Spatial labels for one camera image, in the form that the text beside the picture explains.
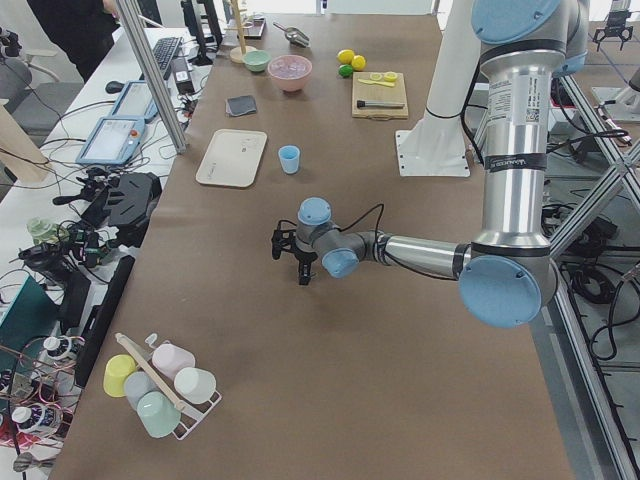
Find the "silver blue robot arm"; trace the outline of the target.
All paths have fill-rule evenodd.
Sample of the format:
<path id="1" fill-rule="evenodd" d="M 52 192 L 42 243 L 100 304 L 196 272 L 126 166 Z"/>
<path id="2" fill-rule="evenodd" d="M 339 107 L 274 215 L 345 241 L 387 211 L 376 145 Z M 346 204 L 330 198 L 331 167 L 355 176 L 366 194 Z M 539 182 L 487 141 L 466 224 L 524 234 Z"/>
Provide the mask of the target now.
<path id="1" fill-rule="evenodd" d="M 454 280 L 476 318 L 501 328 L 533 320 L 555 293 L 550 244 L 541 229 L 551 84 L 583 66 L 589 5 L 585 1 L 476 1 L 470 27 L 480 43 L 472 69 L 489 82 L 483 166 L 482 228 L 468 244 L 348 233 L 323 199 L 304 200 L 294 231 L 274 235 L 291 251 L 299 280 L 314 261 L 335 278 L 371 260 Z"/>

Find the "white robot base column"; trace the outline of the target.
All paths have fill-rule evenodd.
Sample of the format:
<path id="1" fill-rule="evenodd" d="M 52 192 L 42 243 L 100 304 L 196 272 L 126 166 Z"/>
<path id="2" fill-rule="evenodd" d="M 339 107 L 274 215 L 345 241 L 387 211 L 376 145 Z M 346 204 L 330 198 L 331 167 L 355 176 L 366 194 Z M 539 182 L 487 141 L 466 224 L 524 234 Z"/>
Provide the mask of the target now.
<path id="1" fill-rule="evenodd" d="M 461 118 L 481 48 L 471 26 L 472 7 L 472 0 L 452 4 L 424 116 L 413 129 L 396 132 L 403 177 L 470 175 Z"/>

